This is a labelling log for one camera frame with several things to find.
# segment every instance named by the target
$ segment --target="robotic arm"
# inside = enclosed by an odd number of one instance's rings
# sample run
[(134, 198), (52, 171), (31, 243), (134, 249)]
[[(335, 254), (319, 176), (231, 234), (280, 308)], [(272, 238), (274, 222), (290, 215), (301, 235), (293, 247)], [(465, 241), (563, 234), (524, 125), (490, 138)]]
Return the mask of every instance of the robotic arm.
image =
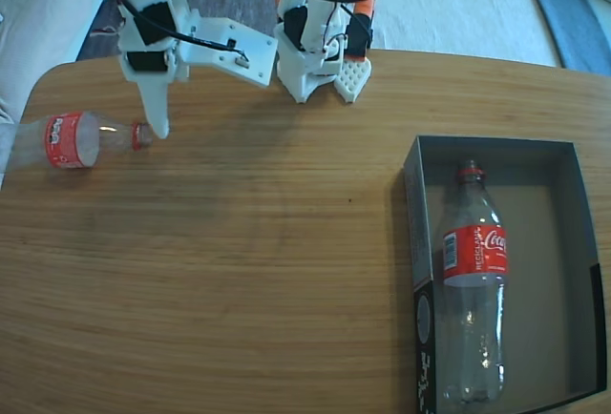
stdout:
[(228, 18), (201, 18), (186, 0), (121, 0), (121, 68), (136, 82), (155, 133), (169, 134), (167, 88), (186, 81), (190, 66), (212, 66), (260, 86), (277, 74), (297, 102), (334, 83), (349, 102), (369, 79), (373, 0), (355, 13), (327, 0), (277, 0), (279, 23), (269, 37)]

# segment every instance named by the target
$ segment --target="coca-cola bottle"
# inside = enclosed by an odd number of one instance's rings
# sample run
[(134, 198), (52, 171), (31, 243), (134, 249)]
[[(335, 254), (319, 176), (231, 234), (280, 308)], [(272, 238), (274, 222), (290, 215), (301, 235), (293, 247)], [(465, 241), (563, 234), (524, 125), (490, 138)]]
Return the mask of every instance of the coca-cola bottle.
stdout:
[(148, 147), (153, 135), (146, 123), (127, 125), (102, 114), (75, 112), (2, 124), (0, 139), (1, 174), (32, 165), (91, 168), (105, 156)]
[(462, 162), (442, 225), (442, 296), (447, 324), (444, 397), (456, 404), (494, 401), (505, 383), (503, 300), (505, 230), (477, 162)]

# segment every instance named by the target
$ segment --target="white sofa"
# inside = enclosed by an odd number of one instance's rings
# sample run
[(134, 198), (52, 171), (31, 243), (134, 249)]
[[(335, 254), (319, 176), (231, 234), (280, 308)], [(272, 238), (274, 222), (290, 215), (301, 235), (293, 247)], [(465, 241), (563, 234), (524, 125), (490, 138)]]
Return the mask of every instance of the white sofa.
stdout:
[[(38, 79), (76, 60), (102, 1), (0, 0), (1, 122), (18, 123)], [(6, 143), (0, 139), (0, 186)]]

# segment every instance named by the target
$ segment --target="gray box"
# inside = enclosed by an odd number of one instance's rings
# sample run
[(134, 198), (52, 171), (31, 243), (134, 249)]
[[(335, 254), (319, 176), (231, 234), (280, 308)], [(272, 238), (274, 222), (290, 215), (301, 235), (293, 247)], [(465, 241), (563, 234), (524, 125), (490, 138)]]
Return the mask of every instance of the gray box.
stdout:
[(510, 263), (503, 323), (506, 383), (480, 414), (533, 413), (606, 389), (605, 316), (592, 218), (570, 142), (421, 135), (404, 172), (416, 316), (418, 413), (458, 412), (437, 386), (443, 281), (433, 235), (455, 166), (477, 159), (507, 231)]

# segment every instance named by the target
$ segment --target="wooden table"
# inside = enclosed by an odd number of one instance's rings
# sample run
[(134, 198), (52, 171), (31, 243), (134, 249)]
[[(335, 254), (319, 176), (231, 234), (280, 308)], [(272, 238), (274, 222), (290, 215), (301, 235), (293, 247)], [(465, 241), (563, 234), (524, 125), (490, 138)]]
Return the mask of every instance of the wooden table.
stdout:
[[(149, 152), (7, 177), (0, 412), (413, 412), (400, 171), (416, 134), (576, 142), (608, 291), (611, 80), (371, 55), (354, 105), (198, 70)], [(50, 72), (26, 120), (75, 110), (143, 114), (114, 58)]]

